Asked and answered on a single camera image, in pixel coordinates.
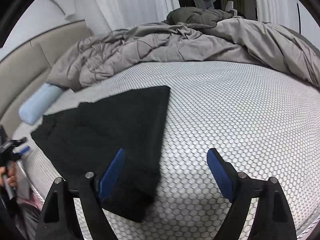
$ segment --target human hand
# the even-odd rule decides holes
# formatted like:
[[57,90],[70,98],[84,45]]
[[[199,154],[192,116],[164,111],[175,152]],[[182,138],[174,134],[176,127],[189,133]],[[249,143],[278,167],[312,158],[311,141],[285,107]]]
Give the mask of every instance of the human hand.
[[[2,175],[5,172],[5,167],[0,167],[0,186],[4,187]],[[11,167],[8,169],[7,182],[11,187],[17,187],[17,176],[16,176],[16,163],[11,163]]]

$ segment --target beige headboard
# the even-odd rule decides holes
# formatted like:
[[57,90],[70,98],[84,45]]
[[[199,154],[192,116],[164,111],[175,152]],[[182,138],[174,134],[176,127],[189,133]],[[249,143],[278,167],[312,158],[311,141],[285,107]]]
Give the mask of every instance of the beige headboard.
[[91,35],[85,21],[64,25],[27,41],[0,62],[0,123],[9,136],[21,123],[19,107],[46,81],[56,61]]

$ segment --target light blue cushion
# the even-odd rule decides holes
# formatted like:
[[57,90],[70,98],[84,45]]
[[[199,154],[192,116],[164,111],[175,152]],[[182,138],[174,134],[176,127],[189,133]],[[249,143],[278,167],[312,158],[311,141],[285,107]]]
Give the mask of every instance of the light blue cushion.
[[44,83],[20,109],[20,119],[30,125],[33,125],[44,112],[58,99],[65,90],[48,83]]

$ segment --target dark gray blanket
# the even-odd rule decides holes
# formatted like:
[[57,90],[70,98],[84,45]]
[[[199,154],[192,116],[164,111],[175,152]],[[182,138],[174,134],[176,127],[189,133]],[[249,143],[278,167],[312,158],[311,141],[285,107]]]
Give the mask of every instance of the dark gray blanket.
[[166,23],[93,36],[72,46],[48,82],[78,91],[139,62],[221,60],[267,65],[319,87],[320,59],[282,26],[230,18],[220,10],[179,8]]

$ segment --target bed sheet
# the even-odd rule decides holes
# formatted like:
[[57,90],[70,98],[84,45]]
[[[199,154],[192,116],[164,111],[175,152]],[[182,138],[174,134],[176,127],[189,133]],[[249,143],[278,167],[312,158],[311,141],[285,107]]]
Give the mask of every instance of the bed sheet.
[[[206,164],[215,147],[237,171],[252,178],[278,178],[299,238],[320,215],[320,94],[275,70],[233,62],[141,63],[90,88],[65,92],[46,114],[95,102],[129,89],[171,87],[163,137],[161,180],[145,220],[135,223],[104,211],[119,239],[212,239],[230,203]],[[30,138],[20,125],[15,138]],[[59,176],[30,138],[25,168],[45,198]],[[84,237],[91,239],[75,199]],[[253,199],[240,239],[247,239]]]

